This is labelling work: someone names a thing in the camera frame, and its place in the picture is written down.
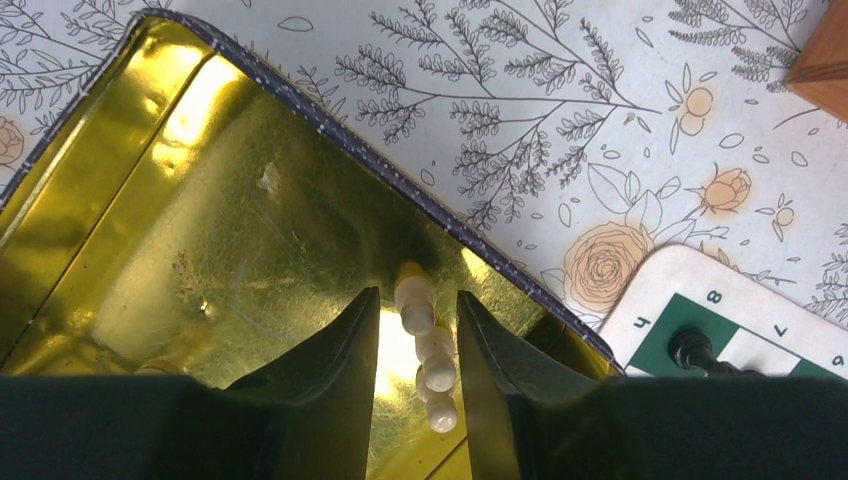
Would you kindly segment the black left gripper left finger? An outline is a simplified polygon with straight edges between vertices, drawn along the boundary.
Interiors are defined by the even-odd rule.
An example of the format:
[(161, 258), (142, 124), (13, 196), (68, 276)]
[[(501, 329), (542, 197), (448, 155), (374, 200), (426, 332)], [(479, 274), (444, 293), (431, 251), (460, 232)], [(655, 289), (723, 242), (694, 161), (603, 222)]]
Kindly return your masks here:
[(380, 296), (218, 389), (177, 374), (5, 376), (5, 479), (362, 479)]

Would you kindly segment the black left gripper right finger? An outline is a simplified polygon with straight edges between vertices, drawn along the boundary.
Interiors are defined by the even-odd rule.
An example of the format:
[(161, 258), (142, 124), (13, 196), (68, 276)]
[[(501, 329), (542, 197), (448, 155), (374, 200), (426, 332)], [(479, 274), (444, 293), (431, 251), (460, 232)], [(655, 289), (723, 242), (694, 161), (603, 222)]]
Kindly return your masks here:
[(847, 385), (761, 374), (590, 379), (457, 295), (475, 479), (843, 479)]

